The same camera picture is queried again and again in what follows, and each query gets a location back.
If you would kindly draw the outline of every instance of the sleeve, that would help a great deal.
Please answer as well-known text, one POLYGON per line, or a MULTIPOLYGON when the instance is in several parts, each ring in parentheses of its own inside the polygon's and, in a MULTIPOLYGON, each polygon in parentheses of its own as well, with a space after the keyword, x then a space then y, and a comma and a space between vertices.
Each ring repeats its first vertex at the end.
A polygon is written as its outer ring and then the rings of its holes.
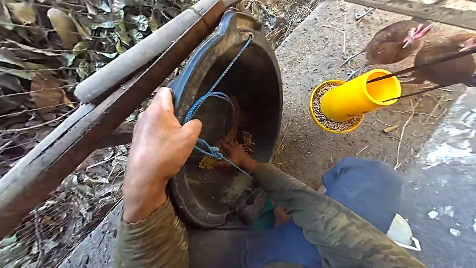
POLYGON ((115 267, 188 268, 188 234, 170 200, 136 223, 121 220, 115 267))
POLYGON ((425 267, 350 209, 277 167, 262 164, 253 175, 317 246, 323 267, 425 267))

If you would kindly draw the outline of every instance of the chicken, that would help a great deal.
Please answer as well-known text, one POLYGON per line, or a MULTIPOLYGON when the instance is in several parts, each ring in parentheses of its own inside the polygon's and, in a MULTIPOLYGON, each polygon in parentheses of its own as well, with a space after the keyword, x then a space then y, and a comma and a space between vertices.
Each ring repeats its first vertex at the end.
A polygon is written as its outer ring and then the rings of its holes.
MULTIPOLYGON (((465 51, 476 47, 476 34, 458 33, 452 35, 437 35, 426 40, 423 47, 416 54, 415 66, 439 59, 449 54, 465 51)), ((410 75, 415 79, 406 83, 422 84, 430 81, 438 85, 465 83, 474 84, 476 64, 472 55, 446 62, 420 67, 410 75)))
POLYGON ((356 56, 366 53, 367 62, 359 69, 351 72, 347 81, 364 66, 372 64, 390 64, 404 60, 421 46, 421 38, 431 29, 416 21, 399 21, 388 25, 377 32, 366 48, 346 58, 346 64, 356 56))

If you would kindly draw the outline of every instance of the dirt ground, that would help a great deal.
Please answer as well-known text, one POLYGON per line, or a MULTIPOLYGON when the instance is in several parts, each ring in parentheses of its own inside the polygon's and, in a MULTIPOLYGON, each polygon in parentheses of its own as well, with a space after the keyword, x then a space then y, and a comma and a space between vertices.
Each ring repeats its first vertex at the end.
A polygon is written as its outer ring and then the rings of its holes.
MULTIPOLYGON (((321 176, 343 157, 356 156, 378 159, 395 166, 397 147, 402 127, 416 107, 413 118, 408 122, 398 161, 398 171, 404 172, 429 135, 439 124, 441 117, 464 86, 451 87, 452 92, 437 90, 420 97, 399 100, 394 105, 367 114, 364 122, 348 134, 333 134, 322 130, 309 115, 309 97, 321 82, 345 80, 348 66, 340 67, 343 56, 352 55, 364 48, 373 35, 383 27, 410 17, 375 10, 358 23, 355 13, 365 7, 343 1, 326 0, 318 6, 276 50, 283 80, 283 121, 277 142, 274 164, 314 189, 321 184, 321 176), (399 127, 386 134, 382 130, 388 125, 399 127)), ((435 23, 436 32, 463 31, 453 26, 435 23)), ((364 69, 384 68, 398 71, 412 66, 414 56, 403 62, 386 66, 370 66, 364 69)), ((359 56, 350 65, 356 69, 365 62, 359 56)), ((414 85, 403 85, 402 94, 417 91, 414 85)))

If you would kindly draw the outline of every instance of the blue pants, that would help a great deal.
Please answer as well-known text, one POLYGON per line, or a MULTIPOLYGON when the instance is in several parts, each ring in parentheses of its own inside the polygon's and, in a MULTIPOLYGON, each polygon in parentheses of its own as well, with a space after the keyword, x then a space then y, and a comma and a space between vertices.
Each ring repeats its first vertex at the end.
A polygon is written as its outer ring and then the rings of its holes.
MULTIPOLYGON (((323 177, 325 195, 332 197, 383 233, 395 216, 402 182, 396 171, 377 161, 344 158, 323 177)), ((317 247, 302 228, 288 221, 269 230, 214 230, 191 232, 190 267, 252 267, 268 263, 297 263, 321 268, 317 247), (203 242, 212 247, 207 250, 203 242)))

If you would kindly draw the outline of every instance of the chicken head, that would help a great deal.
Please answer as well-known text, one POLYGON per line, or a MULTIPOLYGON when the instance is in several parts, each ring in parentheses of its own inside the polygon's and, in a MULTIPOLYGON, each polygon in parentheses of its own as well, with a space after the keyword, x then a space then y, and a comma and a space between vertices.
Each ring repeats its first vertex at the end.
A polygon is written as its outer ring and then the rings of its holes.
POLYGON ((431 29, 431 24, 420 24, 418 27, 413 27, 408 30, 408 36, 403 40, 404 44, 402 48, 408 47, 411 43, 422 38, 431 29))
POLYGON ((471 37, 470 39, 464 41, 463 43, 461 43, 459 45, 459 52, 462 52, 462 51, 467 51, 467 50, 470 50, 472 48, 476 47, 476 35, 471 37))

